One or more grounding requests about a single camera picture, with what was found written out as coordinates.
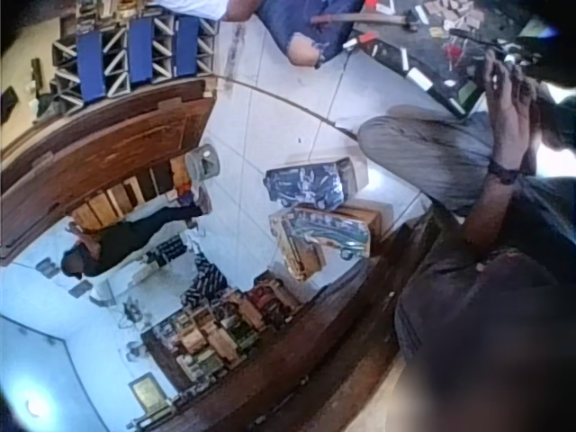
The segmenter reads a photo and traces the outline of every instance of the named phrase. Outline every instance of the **gray pants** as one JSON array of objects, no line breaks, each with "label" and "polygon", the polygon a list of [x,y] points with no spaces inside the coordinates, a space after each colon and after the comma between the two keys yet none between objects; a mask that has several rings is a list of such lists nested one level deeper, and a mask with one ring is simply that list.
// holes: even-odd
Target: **gray pants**
[{"label": "gray pants", "polygon": [[[482,190],[493,137],[486,113],[466,123],[377,117],[362,125],[358,143],[373,162],[466,216]],[[521,176],[499,241],[533,252],[552,236],[576,251],[575,197],[575,178]]]}]

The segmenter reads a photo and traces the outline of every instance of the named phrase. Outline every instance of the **person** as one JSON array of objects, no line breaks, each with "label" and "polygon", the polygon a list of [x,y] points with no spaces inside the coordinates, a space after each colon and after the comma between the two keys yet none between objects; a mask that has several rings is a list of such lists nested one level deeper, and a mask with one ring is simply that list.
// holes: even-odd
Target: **person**
[{"label": "person", "polygon": [[311,17],[360,12],[364,0],[154,0],[152,4],[177,14],[233,23],[257,14],[293,65],[318,68],[342,50],[353,24],[318,27],[311,24]]},{"label": "person", "polygon": [[210,199],[201,188],[198,205],[164,207],[154,214],[134,222],[122,221],[99,231],[96,236],[84,233],[70,222],[67,231],[78,242],[62,257],[60,268],[68,277],[95,277],[117,266],[129,254],[144,248],[152,236],[172,221],[188,221],[210,212]]},{"label": "person", "polygon": [[380,117],[358,132],[372,161],[465,217],[398,300],[407,366],[397,388],[412,384],[423,403],[389,414],[391,432],[562,430],[572,415],[576,178],[532,175],[527,161],[550,125],[520,69],[489,51],[483,79],[486,118]]}]

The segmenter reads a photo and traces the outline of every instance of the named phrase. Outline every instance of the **table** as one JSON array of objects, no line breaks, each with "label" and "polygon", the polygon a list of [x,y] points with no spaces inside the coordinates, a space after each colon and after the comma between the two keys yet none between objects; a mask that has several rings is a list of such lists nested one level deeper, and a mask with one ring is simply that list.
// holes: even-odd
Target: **table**
[{"label": "table", "polygon": [[[396,14],[404,15],[416,5],[422,5],[427,0],[396,0]],[[476,9],[485,14],[485,20],[476,34],[485,40],[504,39],[513,41],[522,31],[525,22],[512,21],[503,13],[488,10],[478,6]],[[388,0],[380,0],[383,5],[389,5]],[[482,70],[482,58],[485,48],[475,42],[467,42],[464,46],[462,58],[452,68],[446,56],[446,44],[449,39],[433,38],[430,35],[431,27],[443,27],[444,17],[430,15],[424,8],[429,25],[420,24],[418,32],[411,33],[400,26],[379,25],[372,23],[356,23],[355,34],[376,32],[378,39],[361,45],[361,49],[377,62],[392,69],[394,72],[406,76],[413,68],[417,68],[432,82],[427,93],[441,103],[456,118],[466,118],[480,101],[483,90],[475,84],[477,74]],[[462,47],[464,40],[456,39],[455,44]],[[402,67],[401,48],[408,54],[409,70]],[[469,67],[475,67],[475,75],[471,76]],[[445,81],[453,80],[455,85],[450,87]]]}]

